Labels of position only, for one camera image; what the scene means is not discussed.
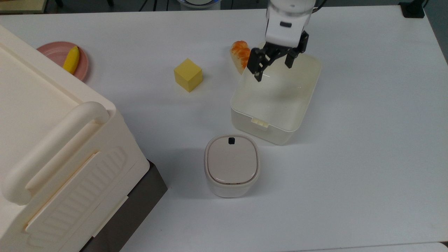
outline black button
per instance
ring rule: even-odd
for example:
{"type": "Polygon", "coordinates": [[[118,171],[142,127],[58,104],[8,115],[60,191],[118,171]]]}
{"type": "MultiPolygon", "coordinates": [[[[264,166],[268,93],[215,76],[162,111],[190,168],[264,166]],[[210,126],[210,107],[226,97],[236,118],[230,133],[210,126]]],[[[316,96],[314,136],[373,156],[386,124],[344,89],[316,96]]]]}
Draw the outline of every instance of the black button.
{"type": "Polygon", "coordinates": [[[281,21],[280,22],[280,26],[291,28],[291,26],[293,26],[293,24],[281,21]]]}

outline yellow cube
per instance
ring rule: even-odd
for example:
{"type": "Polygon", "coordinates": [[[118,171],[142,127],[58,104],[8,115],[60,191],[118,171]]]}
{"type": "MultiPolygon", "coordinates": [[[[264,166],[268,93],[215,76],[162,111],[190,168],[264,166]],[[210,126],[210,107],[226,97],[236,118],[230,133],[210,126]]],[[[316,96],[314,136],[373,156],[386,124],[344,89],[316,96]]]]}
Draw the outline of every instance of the yellow cube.
{"type": "Polygon", "coordinates": [[[202,69],[187,58],[174,69],[174,78],[177,84],[191,92],[202,82],[202,69]]]}

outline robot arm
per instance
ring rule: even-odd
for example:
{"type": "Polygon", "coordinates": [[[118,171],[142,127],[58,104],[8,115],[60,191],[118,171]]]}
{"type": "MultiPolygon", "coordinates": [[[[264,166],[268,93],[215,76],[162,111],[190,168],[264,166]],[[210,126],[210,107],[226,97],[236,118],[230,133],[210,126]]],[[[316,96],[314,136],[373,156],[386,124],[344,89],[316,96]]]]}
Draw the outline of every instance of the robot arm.
{"type": "Polygon", "coordinates": [[[263,71],[276,59],[286,56],[285,64],[293,66],[308,42],[304,27],[308,24],[316,0],[270,0],[266,12],[266,44],[253,48],[247,68],[260,82],[263,71]]]}

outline white plastic drawer unit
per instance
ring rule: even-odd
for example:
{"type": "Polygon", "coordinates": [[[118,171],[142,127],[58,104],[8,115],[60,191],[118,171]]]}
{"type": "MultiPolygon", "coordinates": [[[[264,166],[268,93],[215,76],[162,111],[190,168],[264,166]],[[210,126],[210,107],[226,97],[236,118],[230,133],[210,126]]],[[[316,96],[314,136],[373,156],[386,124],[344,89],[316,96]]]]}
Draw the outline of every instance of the white plastic drawer unit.
{"type": "Polygon", "coordinates": [[[148,171],[114,104],[0,26],[0,251],[77,252],[148,171]]]}

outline pink plate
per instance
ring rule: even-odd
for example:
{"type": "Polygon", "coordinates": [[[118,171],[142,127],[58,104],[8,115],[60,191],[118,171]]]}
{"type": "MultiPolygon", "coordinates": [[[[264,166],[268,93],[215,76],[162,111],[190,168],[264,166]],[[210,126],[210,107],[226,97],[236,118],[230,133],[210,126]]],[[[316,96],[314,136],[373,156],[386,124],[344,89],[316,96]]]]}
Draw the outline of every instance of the pink plate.
{"type": "MultiPolygon", "coordinates": [[[[62,67],[64,65],[67,54],[74,46],[77,45],[70,42],[59,41],[45,44],[39,47],[37,50],[62,67]]],[[[87,75],[87,71],[89,70],[89,59],[87,58],[86,53],[81,49],[81,47],[78,46],[78,48],[79,63],[73,75],[83,81],[87,75]]]]}

